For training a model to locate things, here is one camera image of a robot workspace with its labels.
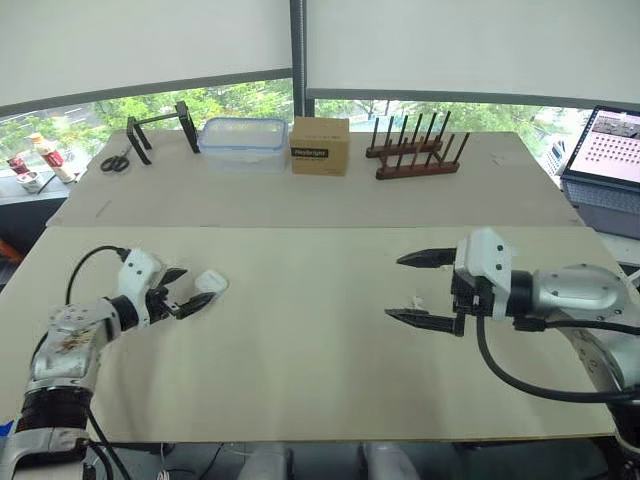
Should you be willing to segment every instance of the white window shade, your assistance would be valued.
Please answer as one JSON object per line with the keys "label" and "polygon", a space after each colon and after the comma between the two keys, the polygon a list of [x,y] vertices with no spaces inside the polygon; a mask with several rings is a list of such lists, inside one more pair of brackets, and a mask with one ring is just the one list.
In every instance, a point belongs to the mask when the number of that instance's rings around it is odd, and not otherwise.
{"label": "white window shade", "polygon": [[0,108],[290,68],[288,0],[0,2]]}
{"label": "white window shade", "polygon": [[640,105],[638,0],[308,0],[307,94]]}

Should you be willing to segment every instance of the plastic food container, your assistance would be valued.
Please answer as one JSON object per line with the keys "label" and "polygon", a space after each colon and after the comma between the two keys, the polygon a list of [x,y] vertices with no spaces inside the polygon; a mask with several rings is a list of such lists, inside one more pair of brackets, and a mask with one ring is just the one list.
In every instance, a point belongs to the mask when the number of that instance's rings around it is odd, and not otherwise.
{"label": "plastic food container", "polygon": [[198,137],[200,153],[216,170],[281,172],[287,124],[277,118],[212,118]]}

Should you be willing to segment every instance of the floor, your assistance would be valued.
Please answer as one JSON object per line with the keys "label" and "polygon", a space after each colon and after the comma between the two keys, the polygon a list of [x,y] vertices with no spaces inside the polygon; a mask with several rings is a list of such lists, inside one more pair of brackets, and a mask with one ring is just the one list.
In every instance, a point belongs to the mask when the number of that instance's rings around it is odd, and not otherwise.
{"label": "floor", "polygon": [[[360,464],[357,443],[292,443],[296,480],[358,479]],[[589,440],[554,440],[491,446],[480,449],[456,449],[452,444],[403,443],[416,471],[423,480],[586,480],[606,477],[606,463]],[[235,479],[246,461],[244,452],[255,444],[225,444],[206,479]],[[180,444],[166,455],[165,469],[171,479],[201,478],[218,449],[218,444]],[[155,479],[161,469],[158,455],[130,450],[117,450],[135,479]],[[93,463],[91,454],[87,461]],[[104,471],[96,462],[97,478]],[[259,476],[256,480],[271,480]]]}

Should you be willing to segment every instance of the blue container lid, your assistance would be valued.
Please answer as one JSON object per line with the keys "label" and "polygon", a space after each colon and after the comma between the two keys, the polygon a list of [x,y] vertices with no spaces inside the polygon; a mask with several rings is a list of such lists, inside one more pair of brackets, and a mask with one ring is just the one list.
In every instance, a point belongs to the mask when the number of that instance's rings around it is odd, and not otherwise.
{"label": "blue container lid", "polygon": [[287,123],[279,118],[218,117],[207,121],[198,136],[203,150],[268,150],[285,146]]}

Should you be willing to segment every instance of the white table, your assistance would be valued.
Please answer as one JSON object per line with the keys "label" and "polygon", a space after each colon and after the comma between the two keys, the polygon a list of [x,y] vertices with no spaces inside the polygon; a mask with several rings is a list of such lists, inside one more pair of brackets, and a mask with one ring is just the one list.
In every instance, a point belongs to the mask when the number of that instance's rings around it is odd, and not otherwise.
{"label": "white table", "polygon": [[[516,269],[589,262],[620,272],[583,227],[498,228]],[[49,228],[0,294],[0,423],[19,411],[31,352],[62,303],[78,259],[101,244],[142,247],[190,274],[213,268],[231,286],[183,321],[126,333],[102,356],[94,408],[117,442],[524,439],[601,435],[607,409],[543,400],[483,364],[474,321],[460,339],[384,314],[420,296],[450,314],[451,271],[395,264],[455,245],[459,228]],[[72,295],[112,294],[119,261],[88,262]],[[591,390],[558,332],[490,324],[498,362],[529,382]]]}
{"label": "white table", "polygon": [[122,153],[128,145],[124,133],[114,134],[49,224],[583,225],[515,133],[472,134],[456,174],[385,181],[375,179],[378,160],[364,156],[371,141],[367,133],[351,134],[345,177],[294,175],[290,170],[280,174],[217,172],[209,168],[204,155],[191,152],[182,131],[150,131],[148,136],[153,165],[144,166],[132,151],[128,170],[101,172],[100,162]]}

